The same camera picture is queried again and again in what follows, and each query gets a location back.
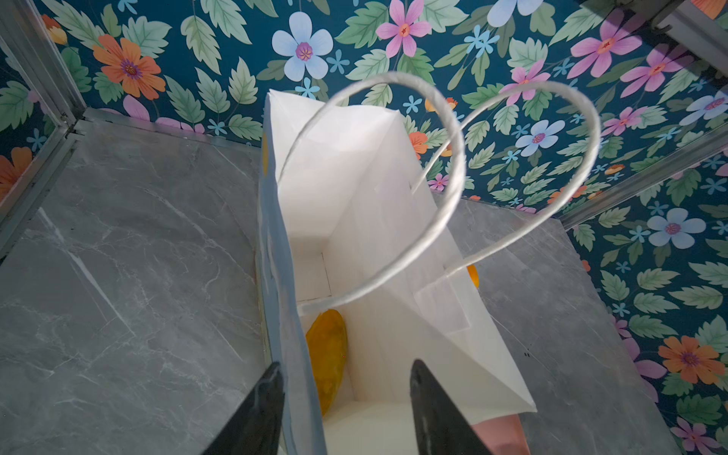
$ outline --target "pink flower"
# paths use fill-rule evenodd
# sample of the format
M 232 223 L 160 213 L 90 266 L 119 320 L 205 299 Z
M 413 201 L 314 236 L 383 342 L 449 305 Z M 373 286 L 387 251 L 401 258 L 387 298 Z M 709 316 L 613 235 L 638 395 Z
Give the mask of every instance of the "pink flower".
M 392 0 L 392 3 L 389 4 L 389 15 L 395 23 L 383 23 L 376 29 L 376 34 L 381 39 L 394 37 L 387 45 L 387 57 L 394 57 L 400 51 L 400 45 L 404 49 L 405 55 L 414 56 L 417 43 L 414 42 L 412 36 L 422 38 L 432 31 L 432 26 L 426 20 L 415 23 L 423 9 L 424 0 L 414 0 L 405 15 L 404 4 L 400 0 Z
M 614 132 L 615 136 L 621 135 L 627 127 L 634 127 L 642 123 L 641 115 L 646 110 L 647 108 L 639 108 L 632 111 L 632 108 L 625 108 L 620 113 L 619 119 L 609 119 L 604 122 L 604 126 L 607 128 L 601 132 L 601 135 L 606 136 L 611 132 Z
M 622 336 L 622 338 L 632 338 L 632 333 L 629 333 L 629 331 L 626 329 L 627 327 L 627 321 L 624 319 L 617 320 L 616 317 L 610 316 L 612 319 L 612 323 L 614 324 L 614 328 L 617 329 L 618 334 Z
M 658 44 L 647 55 L 647 64 L 649 66 L 638 66 L 624 73 L 620 77 L 622 82 L 634 82 L 622 91 L 620 98 L 632 95 L 643 85 L 646 92 L 654 92 L 665 81 L 665 75 L 662 73 L 680 71 L 694 60 L 692 55 L 681 57 L 687 52 L 687 48 L 682 44 L 675 46 L 675 49 L 668 54 L 669 49 L 670 45 L 667 43 Z
M 637 356 L 639 356 L 639 346 L 637 345 L 637 341 L 635 341 L 634 338 L 626 338 L 622 340 L 622 343 L 625 344 L 627 352 L 629 352 L 630 357 L 634 362 Z M 639 373 L 639 375 L 643 378 L 658 379 L 668 372 L 667 368 L 657 362 L 653 362 L 652 360 L 640 360 L 635 362 L 635 367 L 637 367 L 637 373 Z M 652 401 L 657 403 L 657 390 L 655 390 L 654 386 L 646 379 L 642 379 L 642 382 L 647 388 L 647 395 L 652 399 Z
M 612 53 L 624 55 L 632 52 L 642 45 L 642 38 L 638 36 L 629 36 L 630 33 L 644 24 L 644 18 L 640 15 L 634 15 L 627 21 L 624 27 L 618 28 L 624 19 L 625 13 L 617 8 L 601 23 L 599 28 L 599 37 L 584 38 L 571 47 L 571 55 L 575 57 L 583 57 L 569 71 L 567 79 L 579 76 L 587 70 L 592 63 L 591 75 L 599 77 L 606 73 L 606 70 L 612 66 Z
M 708 447 L 719 448 L 721 445 L 718 441 L 708 436 L 703 436 L 707 429 L 704 424 L 695 424 L 690 428 L 690 424 L 685 419 L 678 417 L 678 427 L 670 428 L 670 431 L 683 440 L 683 448 L 685 451 L 692 452 L 697 447 L 701 455 L 711 455 L 713 452 Z
M 435 176 L 435 180 L 428 180 L 427 184 L 430 185 L 430 189 L 432 191 L 436 191 L 437 193 L 442 193 L 449 181 L 450 181 L 449 175 L 446 175 L 445 177 L 443 177 L 442 174 L 437 174 Z
M 525 68 L 514 68 L 510 71 L 511 77 L 513 78 L 513 81 L 515 84 L 508 84 L 505 87 L 501 89 L 501 93 L 505 92 L 506 90 L 510 90 L 514 87 L 517 87 L 522 84 L 528 84 L 529 82 L 542 82 L 546 79 L 550 78 L 551 75 L 549 73 L 541 73 L 539 74 L 539 71 L 541 71 L 541 68 L 544 67 L 544 61 L 539 60 L 536 63 L 533 64 L 531 69 L 529 70 L 529 73 L 526 74 Z M 524 100 L 531 100 L 533 99 L 534 95 L 536 95 L 536 90 L 526 90 L 523 92 L 523 99 Z M 521 97 L 521 93 L 516 93 L 514 95 L 511 95 L 508 97 L 508 100 L 506 101 L 506 106 L 511 106 L 512 104 L 515 104 L 516 101 Z

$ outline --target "paper bag handle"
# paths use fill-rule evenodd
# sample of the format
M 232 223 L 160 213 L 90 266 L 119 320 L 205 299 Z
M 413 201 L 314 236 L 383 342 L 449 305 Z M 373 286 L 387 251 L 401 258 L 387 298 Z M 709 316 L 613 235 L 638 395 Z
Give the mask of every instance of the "paper bag handle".
M 452 166 L 450 173 L 450 183 L 447 186 L 443 198 L 443 203 L 435 213 L 435 217 L 425 227 L 422 235 L 412 242 L 405 250 L 400 253 L 397 258 L 392 262 L 384 266 L 381 270 L 375 273 L 368 280 L 363 282 L 356 288 L 343 293 L 339 296 L 332 296 L 327 298 L 319 298 L 316 300 L 307 301 L 298 306 L 298 313 L 303 314 L 317 314 L 325 309 L 334 308 L 348 304 L 358 298 L 361 298 L 371 291 L 377 289 L 379 286 L 386 283 L 390 278 L 394 277 L 399 272 L 403 271 L 409 264 L 412 264 L 447 228 L 448 221 L 452 217 L 457 204 L 462 197 L 463 188 L 465 185 L 465 176 L 467 170 L 465 168 L 465 141 L 462 137 L 462 131 L 460 130 L 460 124 L 458 123 L 455 115 L 453 114 L 447 100 L 440 93 L 439 90 L 434 88 L 432 85 L 427 83 L 425 80 L 412 76 L 406 73 L 389 72 L 379 74 L 369 79 L 355 82 L 354 84 L 345 87 L 342 91 L 337 92 L 332 96 L 329 101 L 314 114 L 311 119 L 304 125 L 301 132 L 298 133 L 296 139 L 290 147 L 290 151 L 283 161 L 281 167 L 280 176 L 278 181 L 283 179 L 285 174 L 285 168 L 293 152 L 297 146 L 308 134 L 308 132 L 321 120 L 324 115 L 334 109 L 343 100 L 348 97 L 355 95 L 362 90 L 371 88 L 377 84 L 399 84 L 404 87 L 416 90 L 425 99 L 430 100 L 435 110 L 440 117 L 443 126 L 449 133 L 448 143 L 453 144 L 453 154 L 451 158 Z

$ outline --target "pink object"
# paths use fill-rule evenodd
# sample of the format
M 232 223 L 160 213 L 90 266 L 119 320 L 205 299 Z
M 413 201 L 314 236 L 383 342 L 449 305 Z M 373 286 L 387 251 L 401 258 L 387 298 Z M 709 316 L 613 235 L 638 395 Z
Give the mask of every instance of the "pink object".
M 514 87 L 517 87 L 521 84 L 528 84 L 529 82 L 542 82 L 546 79 L 550 78 L 551 75 L 549 73 L 541 73 L 539 74 L 539 71 L 541 71 L 541 68 L 544 67 L 544 61 L 539 60 L 536 63 L 533 64 L 531 69 L 529 69 L 529 73 L 526 74 L 525 68 L 514 68 L 510 71 L 511 78 L 515 82 L 515 84 L 508 84 L 505 87 L 503 87 L 500 92 L 503 93 L 506 90 L 512 89 Z M 511 106 L 512 104 L 515 104 L 516 101 L 523 95 L 524 100 L 532 100 L 533 97 L 536 95 L 536 90 L 526 90 L 523 93 L 516 93 L 515 95 L 511 95 L 508 97 L 508 100 L 506 101 L 506 106 Z
M 486 420 L 472 429 L 493 455 L 531 455 L 518 415 Z
M 405 55 L 414 56 L 417 51 L 417 43 L 414 42 L 412 36 L 422 38 L 432 31 L 432 26 L 426 20 L 415 23 L 423 9 L 424 0 L 414 0 L 405 15 L 405 5 L 400 0 L 392 0 L 392 3 L 389 4 L 389 16 L 395 23 L 383 23 L 376 29 L 379 38 L 392 38 L 387 45 L 387 57 L 394 57 L 400 51 L 400 46 Z
M 692 55 L 681 57 L 681 55 L 687 52 L 687 48 L 682 44 L 675 46 L 675 49 L 668 54 L 669 49 L 670 45 L 667 43 L 658 44 L 647 55 L 647 64 L 649 66 L 638 66 L 624 73 L 620 77 L 622 82 L 634 82 L 622 91 L 620 98 L 632 95 L 642 86 L 644 86 L 646 92 L 654 92 L 665 81 L 665 75 L 663 73 L 680 71 L 694 60 Z
M 612 53 L 617 55 L 625 55 L 642 45 L 642 38 L 638 36 L 629 36 L 644 24 L 644 18 L 640 15 L 634 15 L 627 21 L 624 27 L 619 28 L 625 13 L 617 8 L 601 23 L 599 28 L 599 37 L 584 38 L 571 47 L 571 55 L 574 57 L 583 57 L 569 71 L 567 79 L 579 76 L 587 70 L 592 64 L 591 75 L 599 77 L 606 73 L 606 70 L 612 66 Z

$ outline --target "metal frame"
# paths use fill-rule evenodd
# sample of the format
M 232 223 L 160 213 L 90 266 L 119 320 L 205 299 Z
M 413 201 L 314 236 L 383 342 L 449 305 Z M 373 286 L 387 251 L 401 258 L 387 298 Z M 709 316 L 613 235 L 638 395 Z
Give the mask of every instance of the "metal frame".
M 723 124 L 695 141 L 681 147 L 652 166 L 636 173 L 607 189 L 604 193 L 590 200 L 571 212 L 558 217 L 564 229 L 583 223 L 599 213 L 621 204 L 653 185 L 670 178 L 676 173 L 686 170 L 695 163 L 708 159 L 719 153 L 728 144 L 728 124 Z

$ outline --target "orange flower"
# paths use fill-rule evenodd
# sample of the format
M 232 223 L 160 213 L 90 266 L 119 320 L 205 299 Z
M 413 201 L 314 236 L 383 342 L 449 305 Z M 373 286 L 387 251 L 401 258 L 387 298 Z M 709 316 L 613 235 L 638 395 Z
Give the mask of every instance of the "orange flower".
M 680 373 L 680 379 L 697 384 L 697 379 L 706 384 L 714 384 L 718 376 L 726 373 L 726 367 L 718 360 L 718 352 L 712 346 L 700 346 L 697 339 L 683 336 L 682 342 L 671 336 L 665 340 L 667 346 L 660 346 L 657 353 L 664 360 L 662 364 L 671 373 Z
M 66 32 L 60 27 L 60 24 L 56 19 L 53 19 L 48 15 L 42 15 L 41 18 L 43 19 L 43 24 L 45 24 L 46 29 L 48 30 L 48 34 L 50 35 L 50 38 L 53 40 L 54 43 L 62 44 L 64 46 L 68 44 L 68 36 L 66 35 Z
M 15 147 L 10 156 L 12 164 L 6 157 L 0 157 L 0 200 L 5 199 L 8 191 L 33 161 L 33 152 L 28 147 Z
M 100 36 L 98 41 L 103 47 L 94 46 L 93 56 L 104 66 L 101 71 L 112 82 L 121 82 L 124 91 L 139 98 L 139 92 L 148 100 L 156 100 L 165 91 L 166 82 L 159 76 L 162 72 L 154 59 L 141 56 L 138 44 L 122 38 L 121 47 L 111 35 Z
M 421 159 L 422 155 L 427 151 L 427 135 L 423 132 L 415 131 L 410 133 L 410 142 L 412 142 L 412 148 L 417 154 L 417 159 Z

